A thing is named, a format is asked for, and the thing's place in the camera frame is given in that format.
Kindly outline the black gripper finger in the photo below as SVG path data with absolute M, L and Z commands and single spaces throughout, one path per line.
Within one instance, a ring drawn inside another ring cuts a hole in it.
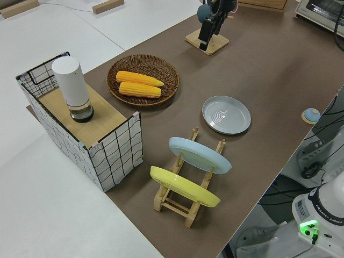
M 206 51 L 209 41 L 212 37 L 212 32 L 214 28 L 214 20 L 206 18 L 202 22 L 202 26 L 199 32 L 198 39 L 200 40 L 199 49 Z
M 218 35 L 221 29 L 222 24 L 225 21 L 225 14 L 224 13 L 220 13 L 219 15 L 217 15 L 214 18 L 214 30 L 213 30 L 213 34 L 214 35 Z

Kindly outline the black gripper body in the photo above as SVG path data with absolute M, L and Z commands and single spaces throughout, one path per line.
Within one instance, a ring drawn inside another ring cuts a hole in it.
M 238 9 L 237 0 L 211 0 L 209 1 L 210 16 L 214 19 L 227 19 L 230 12 Z

